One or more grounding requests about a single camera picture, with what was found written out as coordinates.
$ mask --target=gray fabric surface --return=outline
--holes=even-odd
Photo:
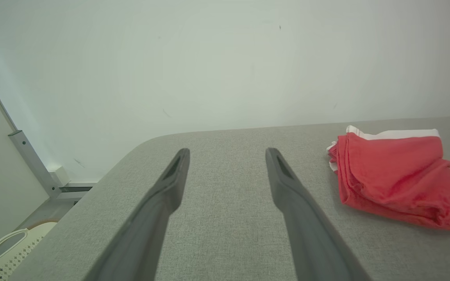
[[[450,117],[352,123],[366,133],[437,128]],[[180,148],[191,166],[170,217],[156,280],[296,280],[264,152],[278,148],[375,280],[450,280],[450,232],[343,206],[325,148],[348,123],[167,135],[124,157],[40,242],[11,280],[81,280]]]

